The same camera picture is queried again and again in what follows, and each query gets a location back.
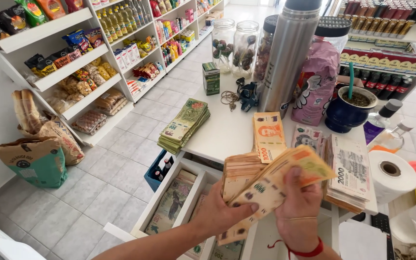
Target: baguette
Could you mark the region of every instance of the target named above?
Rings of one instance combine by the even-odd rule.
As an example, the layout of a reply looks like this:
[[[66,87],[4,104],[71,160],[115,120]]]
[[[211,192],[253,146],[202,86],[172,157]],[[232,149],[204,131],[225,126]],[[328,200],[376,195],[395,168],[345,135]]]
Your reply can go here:
[[[17,120],[23,130],[28,130],[28,121],[25,114],[24,104],[22,102],[22,93],[20,90],[16,90],[11,94],[12,100],[14,101],[14,111]]]
[[[40,114],[33,101],[33,94],[28,89],[22,90],[22,101],[24,104],[25,115],[28,121],[28,133],[32,135],[39,132],[43,124],[40,120]]]

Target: hand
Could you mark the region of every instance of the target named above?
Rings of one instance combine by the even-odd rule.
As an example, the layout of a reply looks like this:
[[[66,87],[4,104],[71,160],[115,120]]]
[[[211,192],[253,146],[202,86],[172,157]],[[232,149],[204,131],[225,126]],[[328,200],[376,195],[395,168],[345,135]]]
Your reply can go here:
[[[284,176],[286,198],[275,209],[276,225],[280,236],[290,249],[296,252],[312,252],[319,244],[317,219],[296,219],[298,217],[317,217],[322,200],[319,184],[299,188],[301,168],[293,167]]]
[[[206,238],[221,234],[241,220],[253,215],[258,210],[257,203],[249,203],[236,208],[229,208],[221,197],[222,182],[216,182],[206,197],[206,201],[190,222]]]

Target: green box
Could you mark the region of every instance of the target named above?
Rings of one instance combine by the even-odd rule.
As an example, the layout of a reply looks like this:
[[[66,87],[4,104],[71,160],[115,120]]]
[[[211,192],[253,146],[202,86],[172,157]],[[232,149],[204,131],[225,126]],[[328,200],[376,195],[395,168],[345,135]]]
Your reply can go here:
[[[203,63],[203,88],[207,96],[219,94],[221,70],[213,62]]]

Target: stainless steel thermos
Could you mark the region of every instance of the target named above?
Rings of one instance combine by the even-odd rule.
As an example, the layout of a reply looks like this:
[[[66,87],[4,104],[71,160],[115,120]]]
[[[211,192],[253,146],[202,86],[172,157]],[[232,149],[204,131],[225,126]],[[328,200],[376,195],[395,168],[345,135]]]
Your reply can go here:
[[[287,0],[279,15],[258,112],[283,118],[319,23],[322,0]]]

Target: paper towel roll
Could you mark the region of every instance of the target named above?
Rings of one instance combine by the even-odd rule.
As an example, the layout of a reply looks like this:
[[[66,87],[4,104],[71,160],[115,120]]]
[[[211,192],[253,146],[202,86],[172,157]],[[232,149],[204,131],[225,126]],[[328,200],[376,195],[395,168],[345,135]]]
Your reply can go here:
[[[416,188],[416,172],[401,157],[386,151],[368,153],[378,204],[388,203]]]

